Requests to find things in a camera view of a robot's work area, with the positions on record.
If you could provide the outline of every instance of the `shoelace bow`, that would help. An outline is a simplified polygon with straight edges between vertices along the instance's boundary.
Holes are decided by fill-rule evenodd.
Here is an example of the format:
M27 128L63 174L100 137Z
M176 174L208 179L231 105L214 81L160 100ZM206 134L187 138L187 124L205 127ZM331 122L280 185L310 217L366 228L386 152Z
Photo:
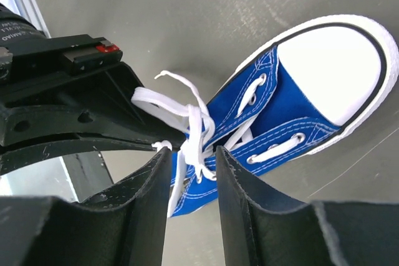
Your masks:
M202 182L203 177L212 181L216 180L216 172L211 171L205 166L205 159L214 155L213 145L216 140L204 148L215 133L215 124L209 115L205 102L199 96L198 89L195 85L186 78L166 70L157 75L155 79L165 75L168 75L189 87L193 95L196 97L198 106L193 106L191 104L182 105L165 95L144 87L137 87L135 89L135 93L132 96L132 103L150 115L159 118L167 125L180 130L183 133L189 134L188 139L182 144L177 155L175 185L173 186L168 205L168 217L171 217L181 196L187 165L194 166L198 184ZM236 118L243 113L247 105L255 104L256 89L259 86L264 85L265 82L266 74L262 74L248 86L238 107ZM183 119L179 121L174 115L181 116ZM227 150L235 150L254 139L250 127L257 116L258 115L254 115L248 118L237 128L224 144L224 147ZM185 126L186 119L188 119L189 129ZM261 154L255 154L248 157L247 162L250 164L264 162L290 151L304 140L305 136L303 133L295 134L291 139L279 145L270 146L267 151ZM156 148L157 151L164 146L171 149L169 141L160 141L152 146Z

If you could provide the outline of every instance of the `blue canvas sneaker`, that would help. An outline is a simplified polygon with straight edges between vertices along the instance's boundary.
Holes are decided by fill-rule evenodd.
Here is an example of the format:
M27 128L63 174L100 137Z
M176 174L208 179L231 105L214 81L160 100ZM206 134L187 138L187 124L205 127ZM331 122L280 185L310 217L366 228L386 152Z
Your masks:
M168 71L160 75L187 85L198 106L137 88L133 104L187 135L174 155L168 216L193 212L217 198L217 145L261 175L351 134L394 86L398 58L393 37L377 22L326 16L264 44L207 105L191 82ZM187 118L188 127L173 115Z

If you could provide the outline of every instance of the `sneaker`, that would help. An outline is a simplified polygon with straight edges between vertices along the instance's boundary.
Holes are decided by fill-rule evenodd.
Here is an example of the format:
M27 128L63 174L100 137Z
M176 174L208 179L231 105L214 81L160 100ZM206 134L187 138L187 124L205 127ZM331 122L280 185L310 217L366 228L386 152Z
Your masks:
M204 104L182 105L139 87L132 103L185 132L175 154L168 216L191 213L218 196L214 150L223 145L250 172L317 153L351 134L384 101L398 77L398 47L362 16L326 16L270 40ZM172 114L188 118L189 127Z

